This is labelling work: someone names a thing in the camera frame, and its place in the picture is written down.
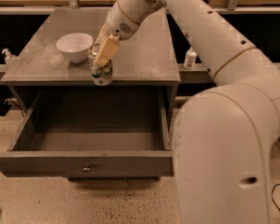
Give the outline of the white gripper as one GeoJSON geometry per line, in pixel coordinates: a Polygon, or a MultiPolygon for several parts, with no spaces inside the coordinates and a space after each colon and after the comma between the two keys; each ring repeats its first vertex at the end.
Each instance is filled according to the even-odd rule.
{"type": "Polygon", "coordinates": [[[108,11],[105,24],[96,38],[99,46],[94,59],[94,65],[103,67],[113,58],[120,48],[120,41],[130,39],[139,29],[140,25],[130,20],[120,9],[119,3],[108,11]]]}

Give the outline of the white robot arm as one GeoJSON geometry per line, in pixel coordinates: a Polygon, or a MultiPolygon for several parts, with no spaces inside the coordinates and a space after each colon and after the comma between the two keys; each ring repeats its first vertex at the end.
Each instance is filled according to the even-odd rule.
{"type": "Polygon", "coordinates": [[[175,118],[182,224],[272,224],[270,154],[280,137],[280,70],[203,0],[118,0],[98,35],[104,65],[161,7],[214,80],[175,118]]]}

